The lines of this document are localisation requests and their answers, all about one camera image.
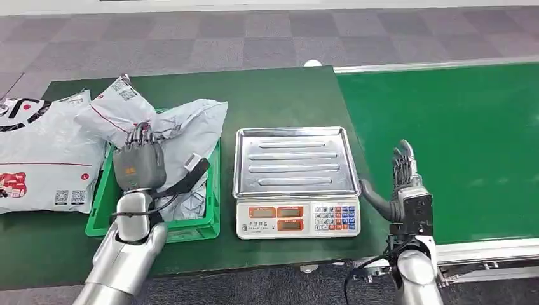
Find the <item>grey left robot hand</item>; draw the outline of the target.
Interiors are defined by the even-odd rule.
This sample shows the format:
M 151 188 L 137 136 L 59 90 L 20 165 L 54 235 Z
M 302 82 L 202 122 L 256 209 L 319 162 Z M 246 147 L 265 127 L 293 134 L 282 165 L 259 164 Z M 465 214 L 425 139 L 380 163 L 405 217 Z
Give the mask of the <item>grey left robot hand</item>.
M 139 123 L 124 145 L 114 149 L 113 166 L 116 181 L 126 193 L 158 189 L 166 182 L 163 149 L 148 122 Z

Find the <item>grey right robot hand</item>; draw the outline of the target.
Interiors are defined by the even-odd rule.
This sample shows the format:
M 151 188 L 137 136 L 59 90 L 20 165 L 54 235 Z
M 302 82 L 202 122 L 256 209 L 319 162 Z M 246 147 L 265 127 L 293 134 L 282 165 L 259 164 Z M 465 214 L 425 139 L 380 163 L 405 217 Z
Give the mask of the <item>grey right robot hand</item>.
M 393 189 L 389 201 L 382 198 L 368 180 L 359 180 L 362 196 L 389 222 L 400 222 L 404 218 L 404 203 L 399 199 L 398 192 L 409 187 L 423 185 L 411 144 L 406 139 L 402 139 L 399 145 L 400 147 L 393 149 Z

